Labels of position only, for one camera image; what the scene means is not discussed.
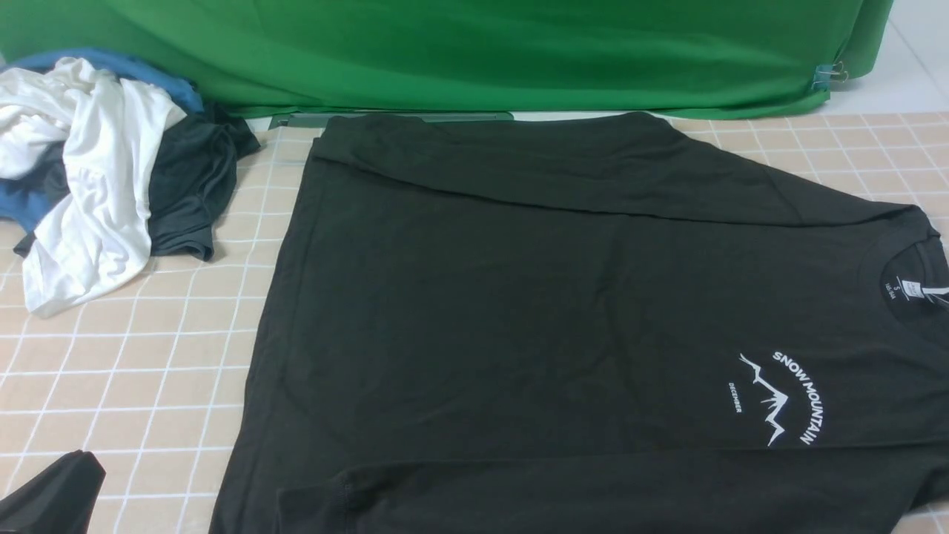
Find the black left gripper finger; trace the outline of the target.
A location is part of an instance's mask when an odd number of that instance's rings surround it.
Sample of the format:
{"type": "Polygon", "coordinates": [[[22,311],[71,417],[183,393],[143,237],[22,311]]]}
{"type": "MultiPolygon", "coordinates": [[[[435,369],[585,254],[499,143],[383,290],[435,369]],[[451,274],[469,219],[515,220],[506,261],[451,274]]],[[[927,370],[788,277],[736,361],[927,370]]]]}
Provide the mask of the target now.
{"type": "Polygon", "coordinates": [[[65,454],[4,497],[1,532],[88,532],[105,476],[94,453],[65,454]]]}

